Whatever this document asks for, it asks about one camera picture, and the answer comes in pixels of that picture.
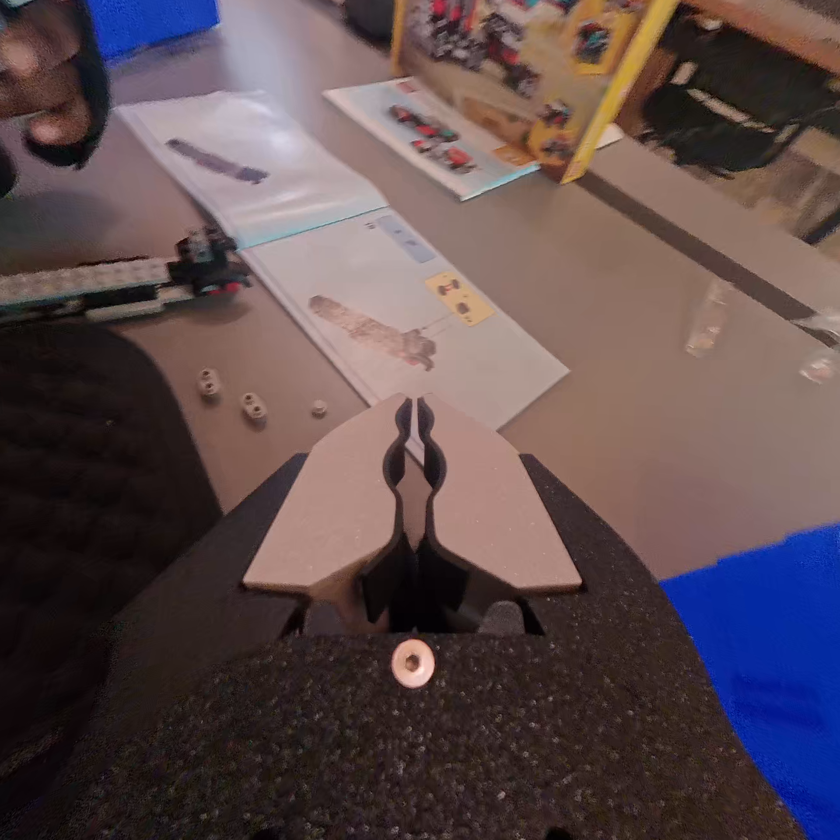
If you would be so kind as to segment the grey and black lego build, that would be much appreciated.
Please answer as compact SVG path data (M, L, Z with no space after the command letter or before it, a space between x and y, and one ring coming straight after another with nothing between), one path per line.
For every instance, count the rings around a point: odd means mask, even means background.
M1 277L1 324L58 319L111 322L249 288L236 243L215 227L175 244L175 258L113 259Z

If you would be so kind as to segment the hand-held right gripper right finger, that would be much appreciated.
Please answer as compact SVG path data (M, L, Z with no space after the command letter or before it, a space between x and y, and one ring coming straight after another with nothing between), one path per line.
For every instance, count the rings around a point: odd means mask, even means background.
M529 599L583 587L520 453L498 432L427 394L416 402L429 485L417 552L422 625L477 632L494 606L527 631Z

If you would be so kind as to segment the black textured foam pad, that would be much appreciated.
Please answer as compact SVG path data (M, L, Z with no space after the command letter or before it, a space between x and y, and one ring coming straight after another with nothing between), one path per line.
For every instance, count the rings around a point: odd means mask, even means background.
M221 517L140 348L79 323L2 328L2 815L87 727L115 616Z

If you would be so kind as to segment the clear empty plastic bag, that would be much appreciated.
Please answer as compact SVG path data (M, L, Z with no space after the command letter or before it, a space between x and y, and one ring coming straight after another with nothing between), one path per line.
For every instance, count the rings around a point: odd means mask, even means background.
M800 374L809 382L818 385L838 377L839 311L818 312L808 318L798 318L793 324L821 344L821 349L803 363Z
M733 287L723 279L710 281L703 297L692 311L685 350L701 359L714 350L726 325Z

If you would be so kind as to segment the closed lego instruction booklet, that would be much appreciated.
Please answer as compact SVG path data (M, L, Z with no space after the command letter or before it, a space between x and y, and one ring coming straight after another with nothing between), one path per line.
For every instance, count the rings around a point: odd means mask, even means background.
M544 170L563 176L586 124L570 99L465 74L450 90L402 77L324 98L406 162L467 201Z

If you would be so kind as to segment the yellow lego set box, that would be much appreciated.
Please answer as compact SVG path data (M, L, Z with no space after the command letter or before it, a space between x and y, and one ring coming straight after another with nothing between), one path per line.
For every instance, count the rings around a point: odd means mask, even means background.
M395 2L392 68L568 184L586 172L677 5Z

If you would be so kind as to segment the wooden table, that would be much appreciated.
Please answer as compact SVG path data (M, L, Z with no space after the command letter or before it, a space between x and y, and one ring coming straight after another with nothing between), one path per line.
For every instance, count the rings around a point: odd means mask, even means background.
M838 2L685 1L685 5L839 74Z

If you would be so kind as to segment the blue plastic bin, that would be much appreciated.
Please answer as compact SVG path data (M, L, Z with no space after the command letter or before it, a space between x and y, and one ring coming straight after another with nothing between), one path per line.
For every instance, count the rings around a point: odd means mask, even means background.
M100 52L117 60L215 28L217 1L86 1Z
M839 525L660 582L742 745L808 838L839 838Z

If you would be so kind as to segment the open lego instruction booklet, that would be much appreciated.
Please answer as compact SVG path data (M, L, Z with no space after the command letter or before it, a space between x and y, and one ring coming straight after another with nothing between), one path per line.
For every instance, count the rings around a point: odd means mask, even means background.
M266 94L117 114L367 405L432 393L499 430L570 372Z

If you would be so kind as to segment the black office chair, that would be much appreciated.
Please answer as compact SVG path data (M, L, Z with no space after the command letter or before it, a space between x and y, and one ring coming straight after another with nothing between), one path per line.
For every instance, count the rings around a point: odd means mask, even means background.
M660 41L675 66L645 99L637 136L675 165L725 178L764 168L838 110L838 82L823 68L727 25L675 18Z

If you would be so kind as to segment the person's left hand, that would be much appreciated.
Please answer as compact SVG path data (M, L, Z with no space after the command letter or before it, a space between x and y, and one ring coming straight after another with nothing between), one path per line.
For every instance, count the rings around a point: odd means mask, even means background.
M83 140L91 113L74 66L82 47L69 2L24 5L1 34L2 120L26 118L29 136L42 144Z

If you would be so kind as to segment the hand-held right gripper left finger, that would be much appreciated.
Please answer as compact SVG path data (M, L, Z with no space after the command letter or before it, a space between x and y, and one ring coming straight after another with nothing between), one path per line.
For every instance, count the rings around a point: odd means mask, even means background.
M351 632L389 632L411 550L398 485L413 400L337 426L303 461L243 577L251 592L326 603Z

